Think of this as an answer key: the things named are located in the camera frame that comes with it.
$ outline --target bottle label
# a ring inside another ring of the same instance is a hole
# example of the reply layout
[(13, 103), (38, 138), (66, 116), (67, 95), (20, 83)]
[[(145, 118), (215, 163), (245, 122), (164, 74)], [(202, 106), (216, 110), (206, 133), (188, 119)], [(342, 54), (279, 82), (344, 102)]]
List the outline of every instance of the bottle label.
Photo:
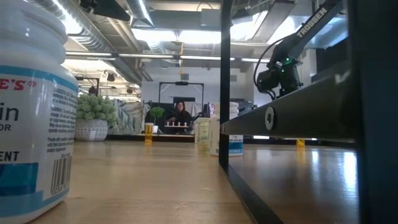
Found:
[(78, 87), (57, 75), (0, 65), (0, 217), (67, 194)]
[(229, 153), (239, 154), (243, 153), (243, 136), (230, 135), (229, 136)]

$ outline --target barcode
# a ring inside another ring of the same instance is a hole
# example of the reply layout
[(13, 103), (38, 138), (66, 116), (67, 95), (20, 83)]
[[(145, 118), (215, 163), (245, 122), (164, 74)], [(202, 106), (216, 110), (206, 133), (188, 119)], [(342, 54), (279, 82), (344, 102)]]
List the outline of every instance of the barcode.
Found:
[(51, 194), (55, 195), (69, 187), (72, 157), (68, 156), (54, 161), (52, 169)]

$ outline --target blue label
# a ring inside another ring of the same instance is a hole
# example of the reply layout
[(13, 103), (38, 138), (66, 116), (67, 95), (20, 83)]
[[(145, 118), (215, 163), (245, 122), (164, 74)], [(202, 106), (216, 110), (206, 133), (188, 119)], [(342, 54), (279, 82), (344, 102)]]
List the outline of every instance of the blue label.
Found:
[(65, 189), (44, 200), (44, 192), (36, 192), (38, 170), (38, 163), (0, 164), (0, 217), (34, 212), (69, 192)]
[(243, 142), (230, 142), (229, 150), (231, 149), (243, 149)]
[(0, 197), (36, 191), (38, 163), (0, 164)]
[(79, 92), (79, 87), (70, 81), (59, 77), (58, 75), (51, 74), (49, 72), (43, 72), (31, 68), (21, 68), (14, 66), (1, 65), (0, 73), (8, 75), (18, 75), (22, 77), (32, 77), (54, 82), (58, 85), (65, 86), (75, 92)]

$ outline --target supplement bottle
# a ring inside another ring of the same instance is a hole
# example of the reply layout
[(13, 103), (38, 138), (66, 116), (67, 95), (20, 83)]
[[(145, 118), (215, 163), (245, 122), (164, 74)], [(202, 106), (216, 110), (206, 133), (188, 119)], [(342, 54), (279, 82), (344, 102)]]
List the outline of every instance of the supplement bottle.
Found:
[[(229, 103), (229, 118), (233, 119), (238, 116), (239, 104)], [(215, 105), (215, 114), (210, 118), (210, 155), (218, 156), (219, 143), (220, 143), (220, 104)], [(230, 135), (229, 136), (229, 156), (242, 156), (243, 155), (243, 136)]]
[(0, 223), (29, 222), (70, 185), (78, 84), (53, 15), (0, 1)]
[(209, 151), (209, 142), (208, 142), (208, 137), (209, 137), (209, 122), (210, 118), (198, 118), (197, 119), (197, 143), (198, 143), (198, 148), (201, 151)]

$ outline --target small bottle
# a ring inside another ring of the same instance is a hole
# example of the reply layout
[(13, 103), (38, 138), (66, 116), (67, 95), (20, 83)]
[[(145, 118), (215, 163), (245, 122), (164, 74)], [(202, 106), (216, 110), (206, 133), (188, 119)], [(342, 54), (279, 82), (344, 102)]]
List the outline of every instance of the small bottle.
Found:
[[(229, 103), (229, 118), (233, 119), (238, 116), (238, 103)], [(220, 104), (215, 105), (215, 114), (210, 118), (209, 125), (209, 142), (210, 154), (218, 156), (220, 153)], [(229, 136), (229, 156), (242, 156), (243, 155), (243, 136), (230, 135)]]

